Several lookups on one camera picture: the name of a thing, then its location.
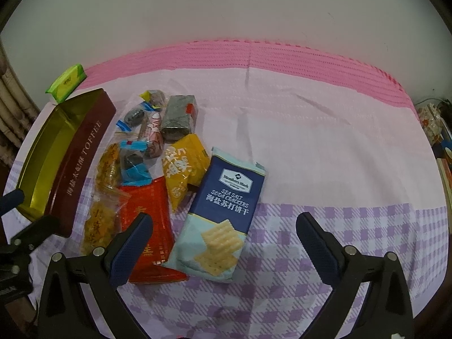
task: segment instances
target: cracker image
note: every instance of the cracker image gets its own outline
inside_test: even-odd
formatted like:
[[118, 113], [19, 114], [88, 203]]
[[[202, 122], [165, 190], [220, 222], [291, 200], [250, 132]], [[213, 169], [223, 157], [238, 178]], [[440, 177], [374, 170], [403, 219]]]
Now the cracker image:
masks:
[[229, 255], [243, 247], [243, 241], [238, 237], [237, 231], [229, 219], [218, 223], [213, 228], [202, 232], [201, 237], [212, 253], [223, 253]]
[[238, 261], [238, 259], [232, 254], [219, 258], [217, 255], [209, 251], [200, 253], [194, 257], [194, 260], [197, 261], [205, 271], [214, 277], [217, 277], [224, 271], [232, 268]]

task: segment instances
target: bedsheet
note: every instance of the bedsheet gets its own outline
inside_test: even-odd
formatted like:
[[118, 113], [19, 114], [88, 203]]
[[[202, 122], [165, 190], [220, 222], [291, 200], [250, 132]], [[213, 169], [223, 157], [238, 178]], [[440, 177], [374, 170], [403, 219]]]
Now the bedsheet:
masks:
[[[309, 211], [342, 244], [399, 256], [417, 315], [444, 279], [447, 210], [429, 143], [403, 88], [385, 72], [306, 47], [268, 42], [192, 42], [143, 51], [89, 68], [73, 94], [104, 88], [117, 108], [85, 181], [69, 239], [53, 236], [32, 255], [39, 300], [53, 253], [79, 254], [95, 165], [116, 120], [146, 89], [194, 94], [196, 132], [268, 170], [232, 284], [186, 282], [118, 289], [152, 338], [298, 338], [331, 291], [295, 234]], [[5, 192], [15, 188], [26, 153], [53, 104], [22, 145]], [[179, 233], [188, 206], [171, 215]], [[17, 211], [3, 223], [10, 238], [28, 224]], [[363, 284], [340, 335], [350, 331]], [[84, 287], [99, 330], [111, 336]]]

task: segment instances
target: purple plaid pattern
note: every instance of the purple plaid pattern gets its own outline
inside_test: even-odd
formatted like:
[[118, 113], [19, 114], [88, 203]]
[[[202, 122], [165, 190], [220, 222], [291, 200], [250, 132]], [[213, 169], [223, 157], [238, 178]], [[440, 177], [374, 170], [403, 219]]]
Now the purple plaid pattern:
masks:
[[[14, 189], [22, 164], [16, 162], [5, 192]], [[88, 214], [92, 179], [87, 179], [70, 239], [49, 238], [35, 255], [32, 277], [38, 297], [50, 256], [63, 251], [78, 255], [83, 223]], [[172, 215], [175, 235], [180, 232], [189, 206]], [[308, 327], [331, 288], [322, 284], [295, 234], [295, 219], [309, 211], [342, 244], [362, 253], [382, 256], [395, 251], [415, 300], [447, 266], [446, 207], [413, 210], [410, 204], [375, 208], [301, 207], [259, 204], [247, 243], [234, 272], [234, 283], [224, 284], [192, 277], [187, 282], [160, 286], [120, 288], [123, 300], [151, 333], [150, 320], [172, 325], [188, 336], [231, 338], [294, 338]], [[8, 237], [26, 225], [18, 212], [10, 212]], [[346, 322], [356, 320], [366, 285], [362, 285]]]

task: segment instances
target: yellow candy wrapper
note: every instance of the yellow candy wrapper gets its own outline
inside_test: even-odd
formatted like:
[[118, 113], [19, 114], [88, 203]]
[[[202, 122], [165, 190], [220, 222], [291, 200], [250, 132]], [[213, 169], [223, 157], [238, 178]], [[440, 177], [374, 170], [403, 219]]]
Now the yellow candy wrapper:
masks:
[[199, 186], [209, 167], [209, 156], [196, 134], [184, 136], [169, 146], [163, 157], [163, 172], [173, 211], [188, 191], [188, 184]]

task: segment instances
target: soda cracker package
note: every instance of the soda cracker package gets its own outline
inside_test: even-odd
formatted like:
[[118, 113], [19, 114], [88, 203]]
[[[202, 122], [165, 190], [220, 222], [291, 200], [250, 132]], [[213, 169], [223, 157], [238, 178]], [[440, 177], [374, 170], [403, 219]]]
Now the soda cracker package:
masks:
[[259, 164], [217, 148], [164, 266], [216, 282], [232, 282], [265, 178]]

